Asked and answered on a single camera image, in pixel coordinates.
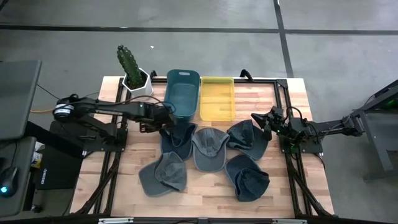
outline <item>potted plant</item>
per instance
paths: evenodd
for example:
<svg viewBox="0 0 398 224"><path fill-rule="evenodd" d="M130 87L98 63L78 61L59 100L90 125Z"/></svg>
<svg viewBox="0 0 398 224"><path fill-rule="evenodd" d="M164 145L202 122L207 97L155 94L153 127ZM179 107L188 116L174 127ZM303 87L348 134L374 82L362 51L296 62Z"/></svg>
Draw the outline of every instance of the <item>potted plant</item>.
<svg viewBox="0 0 398 224"><path fill-rule="evenodd" d="M150 76L139 68L131 51L123 46L118 46L118 59L126 72L123 85L130 91L131 97L151 95L154 92Z"/></svg>

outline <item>yellow plastic tray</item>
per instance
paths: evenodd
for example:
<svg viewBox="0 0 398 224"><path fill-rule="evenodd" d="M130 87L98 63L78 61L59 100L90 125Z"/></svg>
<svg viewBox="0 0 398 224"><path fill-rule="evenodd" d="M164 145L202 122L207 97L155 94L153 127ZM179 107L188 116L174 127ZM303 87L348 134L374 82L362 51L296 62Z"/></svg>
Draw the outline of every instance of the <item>yellow plastic tray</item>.
<svg viewBox="0 0 398 224"><path fill-rule="evenodd" d="M204 121L232 121L235 118L233 78L201 78L200 118Z"/></svg>

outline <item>teal plastic bin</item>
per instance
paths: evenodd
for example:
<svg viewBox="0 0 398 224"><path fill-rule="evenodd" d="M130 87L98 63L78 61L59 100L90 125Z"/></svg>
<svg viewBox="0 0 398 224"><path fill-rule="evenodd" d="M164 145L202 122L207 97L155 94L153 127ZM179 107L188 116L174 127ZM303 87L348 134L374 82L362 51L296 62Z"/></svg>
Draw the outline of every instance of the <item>teal plastic bin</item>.
<svg viewBox="0 0 398 224"><path fill-rule="evenodd" d="M198 107L200 76L191 70L174 69L167 73L165 103L175 106L178 121L190 121Z"/></svg>

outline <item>plastic basket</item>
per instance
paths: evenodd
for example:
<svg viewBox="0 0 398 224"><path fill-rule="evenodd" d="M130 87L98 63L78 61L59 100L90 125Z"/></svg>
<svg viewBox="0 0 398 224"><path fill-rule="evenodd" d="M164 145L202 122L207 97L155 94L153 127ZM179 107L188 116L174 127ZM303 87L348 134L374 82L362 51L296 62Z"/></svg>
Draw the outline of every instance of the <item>plastic basket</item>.
<svg viewBox="0 0 398 224"><path fill-rule="evenodd" d="M167 73L164 101L175 107L174 116L179 121L190 121L198 107L200 76L191 70L171 70Z"/></svg>
<svg viewBox="0 0 398 224"><path fill-rule="evenodd" d="M201 79L200 118L204 121L232 121L235 118L233 78L203 77Z"/></svg>

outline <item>cactus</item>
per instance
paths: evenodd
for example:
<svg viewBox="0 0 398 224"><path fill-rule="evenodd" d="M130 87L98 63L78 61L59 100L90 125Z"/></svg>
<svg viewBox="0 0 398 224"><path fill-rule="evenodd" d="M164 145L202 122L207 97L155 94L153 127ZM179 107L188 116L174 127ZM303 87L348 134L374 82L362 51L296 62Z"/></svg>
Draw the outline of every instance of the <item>cactus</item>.
<svg viewBox="0 0 398 224"><path fill-rule="evenodd" d="M143 87L144 81L142 80L141 72L138 69L136 59L134 59L131 51L127 47L119 45L118 59L127 74L127 85L130 89L135 90Z"/></svg>

